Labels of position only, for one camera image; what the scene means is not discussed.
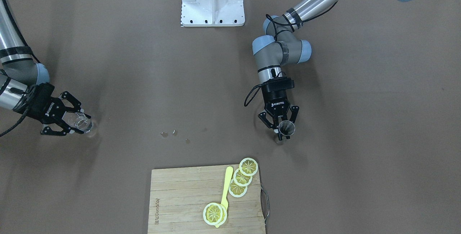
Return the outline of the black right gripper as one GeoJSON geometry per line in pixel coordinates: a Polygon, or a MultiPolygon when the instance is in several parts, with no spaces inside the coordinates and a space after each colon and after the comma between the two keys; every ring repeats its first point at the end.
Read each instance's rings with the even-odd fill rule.
{"type": "Polygon", "coordinates": [[[52,97],[54,88],[54,85],[50,83],[31,85],[27,88],[28,106],[30,107],[27,116],[42,123],[41,135],[85,134],[84,129],[80,129],[73,123],[66,124],[62,119],[64,115],[85,114],[81,108],[81,102],[68,91],[62,92],[60,98],[52,97]]]}

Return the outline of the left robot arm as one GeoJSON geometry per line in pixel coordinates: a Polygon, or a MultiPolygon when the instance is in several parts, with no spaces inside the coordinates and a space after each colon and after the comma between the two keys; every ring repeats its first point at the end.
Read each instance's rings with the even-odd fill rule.
{"type": "Polygon", "coordinates": [[[261,91],[264,99],[264,109],[258,118],[280,142],[290,139],[295,133],[299,112],[299,107],[290,103],[286,93],[294,88],[294,81],[283,72],[282,67],[307,62],[312,55],[311,44],[297,39],[294,32],[326,14],[338,1],[303,0],[280,17],[267,15],[263,24],[264,35],[252,42],[260,83],[251,91],[255,94],[261,91]]]}

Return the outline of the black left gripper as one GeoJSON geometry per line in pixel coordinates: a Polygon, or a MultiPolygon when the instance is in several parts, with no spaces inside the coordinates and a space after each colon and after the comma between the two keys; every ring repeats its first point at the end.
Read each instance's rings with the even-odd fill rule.
{"type": "Polygon", "coordinates": [[[291,78],[272,78],[265,82],[261,88],[264,99],[264,110],[258,114],[258,118],[269,128],[278,129],[278,118],[287,119],[290,108],[291,115],[285,120],[285,137],[290,137],[295,133],[295,121],[300,107],[292,105],[287,98],[286,90],[294,88],[294,81],[291,78]]]}

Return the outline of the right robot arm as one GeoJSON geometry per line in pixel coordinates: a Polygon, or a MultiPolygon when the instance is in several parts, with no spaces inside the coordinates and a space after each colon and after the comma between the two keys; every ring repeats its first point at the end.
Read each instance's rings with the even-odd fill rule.
{"type": "Polygon", "coordinates": [[[15,129],[26,117],[43,125],[42,135],[89,132],[93,122],[79,100],[68,91],[58,97],[52,96],[55,87],[50,83],[48,70],[25,41],[7,0],[1,0],[0,21],[0,104],[2,108],[21,114],[1,136],[15,129]]]}

